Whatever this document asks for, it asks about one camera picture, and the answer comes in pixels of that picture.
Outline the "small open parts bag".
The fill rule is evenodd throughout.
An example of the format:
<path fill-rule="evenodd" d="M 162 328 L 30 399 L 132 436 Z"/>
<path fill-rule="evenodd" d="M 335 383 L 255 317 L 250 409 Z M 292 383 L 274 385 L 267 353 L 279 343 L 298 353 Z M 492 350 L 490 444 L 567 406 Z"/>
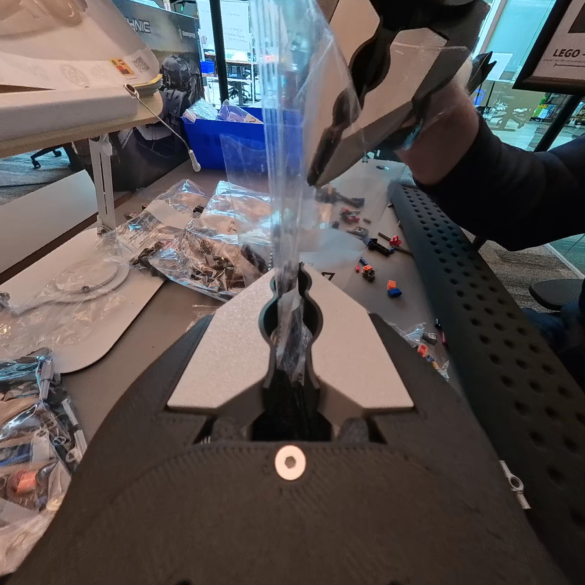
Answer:
<path fill-rule="evenodd" d="M 421 355 L 428 363 L 430 363 L 435 371 L 437 371 L 445 380 L 449 380 L 449 360 L 441 362 L 437 358 L 438 354 L 433 353 L 433 348 L 435 345 L 426 345 L 421 341 L 422 333 L 427 332 L 425 329 L 425 323 L 417 324 L 406 331 L 402 330 L 400 327 L 391 322 L 385 321 L 385 323 L 389 325 L 395 332 L 397 332 L 400 337 L 402 337 L 402 339 L 404 339 L 409 344 L 409 346 L 417 351 L 419 355 Z M 516 496 L 516 499 L 519 502 L 521 508 L 524 511 L 531 510 L 532 507 L 526 498 L 525 486 L 522 479 L 520 479 L 512 472 L 505 460 L 500 459 L 499 464 L 511 491 Z"/>

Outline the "lego instruction booklet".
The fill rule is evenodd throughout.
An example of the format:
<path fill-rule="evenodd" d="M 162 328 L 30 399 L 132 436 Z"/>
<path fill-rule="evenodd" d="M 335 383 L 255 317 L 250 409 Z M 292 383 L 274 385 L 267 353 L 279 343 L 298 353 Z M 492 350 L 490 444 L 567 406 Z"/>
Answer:
<path fill-rule="evenodd" d="M 141 86 L 159 70 L 112 1 L 1 1 L 1 86 Z"/>

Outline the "white rounded container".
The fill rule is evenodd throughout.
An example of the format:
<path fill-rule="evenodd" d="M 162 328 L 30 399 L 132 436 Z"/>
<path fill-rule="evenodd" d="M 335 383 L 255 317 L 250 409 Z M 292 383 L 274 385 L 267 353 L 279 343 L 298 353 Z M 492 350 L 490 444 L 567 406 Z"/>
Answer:
<path fill-rule="evenodd" d="M 161 75 L 132 85 L 159 115 Z M 121 87 L 39 90 L 1 86 L 1 157 L 150 123 L 155 117 Z"/>

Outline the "blue plastic bin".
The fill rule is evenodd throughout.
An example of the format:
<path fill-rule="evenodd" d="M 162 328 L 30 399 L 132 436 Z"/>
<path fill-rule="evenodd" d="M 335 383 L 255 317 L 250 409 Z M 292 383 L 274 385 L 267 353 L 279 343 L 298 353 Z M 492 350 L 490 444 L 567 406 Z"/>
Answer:
<path fill-rule="evenodd" d="M 263 128 L 265 110 L 247 107 L 244 111 L 259 122 L 223 119 L 190 120 L 183 115 L 188 142 L 202 168 L 227 172 L 267 174 L 268 156 Z M 303 123 L 297 111 L 282 113 L 284 150 L 282 158 L 292 170 L 303 168 Z"/>

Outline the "person's right hand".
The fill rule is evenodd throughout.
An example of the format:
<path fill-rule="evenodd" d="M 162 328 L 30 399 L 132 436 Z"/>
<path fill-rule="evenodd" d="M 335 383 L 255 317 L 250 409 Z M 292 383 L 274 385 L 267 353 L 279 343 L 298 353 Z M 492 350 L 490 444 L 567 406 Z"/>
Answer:
<path fill-rule="evenodd" d="M 429 103 L 427 120 L 406 148 L 395 151 L 425 186 L 442 181 L 464 157 L 479 131 L 479 115 L 465 86 L 452 80 Z"/>

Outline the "person's leg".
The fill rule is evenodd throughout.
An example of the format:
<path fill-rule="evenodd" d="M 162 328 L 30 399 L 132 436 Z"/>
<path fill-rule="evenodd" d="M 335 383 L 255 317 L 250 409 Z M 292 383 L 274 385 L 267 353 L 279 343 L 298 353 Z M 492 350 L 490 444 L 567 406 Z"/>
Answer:
<path fill-rule="evenodd" d="M 557 312 L 524 308 L 523 313 L 566 366 L 584 368 L 584 312 L 578 303 L 568 303 Z"/>

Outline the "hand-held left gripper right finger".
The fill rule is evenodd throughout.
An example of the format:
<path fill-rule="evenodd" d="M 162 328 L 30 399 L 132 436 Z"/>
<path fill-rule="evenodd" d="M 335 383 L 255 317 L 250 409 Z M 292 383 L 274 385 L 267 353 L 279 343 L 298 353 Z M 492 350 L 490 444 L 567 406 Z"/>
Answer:
<path fill-rule="evenodd" d="M 298 268 L 305 351 L 304 400 L 316 440 L 343 425 L 411 414 L 415 404 L 375 325 L 377 315 L 307 264 Z"/>

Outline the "black office chair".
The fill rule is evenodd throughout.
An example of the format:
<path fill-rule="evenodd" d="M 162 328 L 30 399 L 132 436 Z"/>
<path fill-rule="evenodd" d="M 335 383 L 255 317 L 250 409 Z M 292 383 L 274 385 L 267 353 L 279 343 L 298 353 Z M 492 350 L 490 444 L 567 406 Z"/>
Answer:
<path fill-rule="evenodd" d="M 472 95 L 487 79 L 496 61 L 492 61 L 493 52 L 481 53 L 472 59 L 472 70 L 466 84 L 467 92 Z"/>
<path fill-rule="evenodd" d="M 560 311 L 565 305 L 578 303 L 584 280 L 555 279 L 529 286 L 530 296 L 549 311 Z"/>
<path fill-rule="evenodd" d="M 60 157 L 62 157 L 62 147 L 61 146 L 47 147 L 30 155 L 30 160 L 32 162 L 33 168 L 35 170 L 41 169 L 41 163 L 39 159 L 43 156 L 48 155 L 51 155 L 54 158 L 59 159 Z"/>

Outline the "black framed sign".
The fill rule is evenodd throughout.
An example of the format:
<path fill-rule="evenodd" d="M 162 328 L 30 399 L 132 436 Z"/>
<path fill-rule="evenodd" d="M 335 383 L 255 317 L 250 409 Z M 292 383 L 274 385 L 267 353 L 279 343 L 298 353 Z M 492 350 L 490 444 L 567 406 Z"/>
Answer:
<path fill-rule="evenodd" d="M 556 1 L 514 89 L 584 95 L 584 1 Z"/>

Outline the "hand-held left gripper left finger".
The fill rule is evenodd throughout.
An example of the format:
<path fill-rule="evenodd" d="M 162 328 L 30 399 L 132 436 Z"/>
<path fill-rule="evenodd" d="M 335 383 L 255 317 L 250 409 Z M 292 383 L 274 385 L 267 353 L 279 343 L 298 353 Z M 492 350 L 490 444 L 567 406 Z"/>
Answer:
<path fill-rule="evenodd" d="M 270 270 L 216 310 L 167 401 L 170 410 L 231 418 L 240 427 L 264 411 L 276 361 L 274 275 Z"/>

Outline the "white rod with ball end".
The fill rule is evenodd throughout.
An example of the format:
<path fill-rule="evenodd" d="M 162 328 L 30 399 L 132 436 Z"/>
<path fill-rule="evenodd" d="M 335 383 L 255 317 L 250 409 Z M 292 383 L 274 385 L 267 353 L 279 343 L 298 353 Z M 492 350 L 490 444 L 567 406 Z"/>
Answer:
<path fill-rule="evenodd" d="M 143 106 L 144 108 L 147 109 L 148 112 L 150 112 L 156 119 L 157 121 L 161 122 L 176 138 L 179 139 L 180 142 L 183 143 L 183 145 L 186 147 L 186 150 L 188 152 L 188 156 L 189 159 L 191 161 L 191 165 L 193 167 L 194 172 L 200 172 L 201 171 L 201 165 L 199 164 L 194 151 L 190 148 L 189 144 L 183 139 L 183 137 L 177 132 L 175 131 L 167 122 L 165 122 L 163 120 L 163 118 L 160 117 L 160 115 L 157 115 L 140 97 L 140 94 L 138 93 L 138 91 L 136 90 L 136 88 L 130 84 L 124 84 L 124 89 L 128 92 L 128 94 L 130 94 L 130 96 L 135 99 L 141 106 Z"/>

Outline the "dark perforated panel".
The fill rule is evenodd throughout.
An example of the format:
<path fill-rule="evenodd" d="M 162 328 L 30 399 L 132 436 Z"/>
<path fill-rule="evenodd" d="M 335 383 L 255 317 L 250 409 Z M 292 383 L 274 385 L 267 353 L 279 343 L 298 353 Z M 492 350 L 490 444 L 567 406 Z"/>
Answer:
<path fill-rule="evenodd" d="M 584 584 L 584 392 L 443 211 L 401 184 L 391 200 L 476 418 L 537 536 Z"/>

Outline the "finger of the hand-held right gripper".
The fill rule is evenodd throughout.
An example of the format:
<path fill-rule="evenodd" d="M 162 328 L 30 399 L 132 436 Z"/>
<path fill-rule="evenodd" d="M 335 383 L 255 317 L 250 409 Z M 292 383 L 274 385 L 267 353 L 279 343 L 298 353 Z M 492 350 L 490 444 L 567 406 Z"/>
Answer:
<path fill-rule="evenodd" d="M 371 1 L 317 1 L 346 62 L 375 37 L 381 19 Z"/>
<path fill-rule="evenodd" d="M 308 78 L 306 180 L 323 186 L 380 143 L 397 150 L 423 124 L 431 96 L 447 85 L 472 50 L 472 30 L 426 27 L 398 33 L 388 48 L 389 68 L 363 105 L 337 48 Z"/>

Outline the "person's right forearm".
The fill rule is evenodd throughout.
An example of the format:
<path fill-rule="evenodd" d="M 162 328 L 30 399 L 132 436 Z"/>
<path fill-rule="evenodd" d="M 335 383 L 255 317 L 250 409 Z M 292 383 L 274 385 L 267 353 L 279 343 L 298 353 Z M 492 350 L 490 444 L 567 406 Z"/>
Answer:
<path fill-rule="evenodd" d="M 525 151 L 479 119 L 476 138 L 445 178 L 415 183 L 454 223 L 510 251 L 584 233 L 584 135 Z"/>

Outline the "dark lego set box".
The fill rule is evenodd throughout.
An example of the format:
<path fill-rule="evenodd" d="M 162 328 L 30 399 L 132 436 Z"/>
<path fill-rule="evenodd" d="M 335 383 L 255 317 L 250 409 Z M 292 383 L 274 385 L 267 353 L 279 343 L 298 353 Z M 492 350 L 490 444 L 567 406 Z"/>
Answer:
<path fill-rule="evenodd" d="M 157 57 L 162 76 L 161 117 L 182 138 L 186 108 L 203 97 L 196 19 L 164 9 L 161 1 L 113 1 Z M 188 159 L 185 145 L 157 122 L 109 134 L 115 191 L 150 186 Z"/>

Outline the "clear lego parts bag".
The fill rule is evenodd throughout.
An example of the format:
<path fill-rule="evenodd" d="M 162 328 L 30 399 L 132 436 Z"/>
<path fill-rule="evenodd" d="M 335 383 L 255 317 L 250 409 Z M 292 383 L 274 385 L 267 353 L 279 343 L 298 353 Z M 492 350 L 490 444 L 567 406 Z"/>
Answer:
<path fill-rule="evenodd" d="M 268 194 L 220 181 L 202 212 L 149 264 L 173 282 L 228 301 L 273 267 L 271 216 Z"/>
<path fill-rule="evenodd" d="M 234 186 L 266 193 L 271 198 L 271 241 L 274 284 L 278 296 L 278 326 L 272 340 L 276 348 L 276 368 L 291 382 L 303 379 L 304 353 L 310 340 L 301 324 L 303 301 L 298 291 L 300 263 L 334 274 L 334 283 L 343 286 L 350 265 L 366 250 L 367 240 L 346 232 L 355 226 L 372 227 L 386 206 L 386 196 L 366 185 L 366 152 L 346 172 L 323 186 L 335 187 L 340 194 L 364 198 L 361 209 L 342 202 L 316 201 L 322 186 L 309 186 L 306 180 L 306 119 L 308 78 L 337 48 L 341 63 L 349 70 L 330 25 L 317 1 L 251 1 L 252 33 L 256 42 L 258 66 L 265 110 L 263 128 L 268 156 L 267 174 L 227 172 Z M 292 170 L 284 155 L 282 113 L 297 111 L 303 123 L 303 168 Z M 343 208 L 360 211 L 355 225 L 340 219 Z"/>
<path fill-rule="evenodd" d="M 1 361 L 1 530 L 55 513 L 87 449 L 48 348 Z"/>
<path fill-rule="evenodd" d="M 117 227 L 116 243 L 122 258 L 130 263 L 157 243 L 178 239 L 188 223 L 202 213 L 209 199 L 210 195 L 190 179 L 172 185 Z"/>

